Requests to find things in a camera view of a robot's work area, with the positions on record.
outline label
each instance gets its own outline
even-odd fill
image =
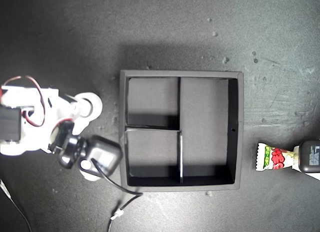
[[[269,146],[265,147],[265,151],[264,151],[264,164],[263,164],[263,168],[267,167],[269,165],[269,161],[270,161],[270,151],[271,148]]]
[[[309,154],[309,165],[319,165],[320,146],[311,146]]]

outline table surface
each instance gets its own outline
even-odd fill
[[[240,189],[146,193],[112,231],[320,231],[320,181],[255,171],[258,142],[320,137],[319,47],[320,0],[0,0],[1,80],[99,94],[103,113],[84,135],[118,139],[121,69],[244,72]],[[41,151],[1,155],[0,178],[34,232],[104,231],[129,198]],[[1,192],[0,227],[28,230]]]

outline black box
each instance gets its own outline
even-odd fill
[[[243,73],[121,71],[121,183],[141,191],[237,189]]]

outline debris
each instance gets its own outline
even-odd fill
[[[224,57],[223,60],[222,60],[222,62],[223,62],[224,64],[227,64],[228,61],[229,61],[229,58],[227,58],[227,57]]]

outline black small object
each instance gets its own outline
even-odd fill
[[[106,138],[94,135],[86,141],[85,155],[78,162],[79,168],[87,173],[101,177],[101,174],[92,164],[96,160],[105,176],[110,176],[119,165],[123,155],[119,144]],[[91,163],[91,167],[84,167],[84,163]]]
[[[49,150],[58,155],[59,164],[64,168],[72,168],[86,145],[85,139],[72,135],[75,124],[72,121],[62,122],[55,141],[49,145]]]
[[[84,139],[73,135],[73,121],[64,121],[53,131],[56,133],[54,142],[49,150],[58,156],[59,164],[64,168],[72,168],[78,160],[80,170],[102,177],[92,160],[99,163],[99,169],[106,176],[110,176],[119,165],[123,155],[119,144],[106,138],[94,135]]]
[[[20,141],[21,109],[0,105],[0,140]]]
[[[320,140],[304,141],[299,146],[299,169],[303,173],[319,173]]]

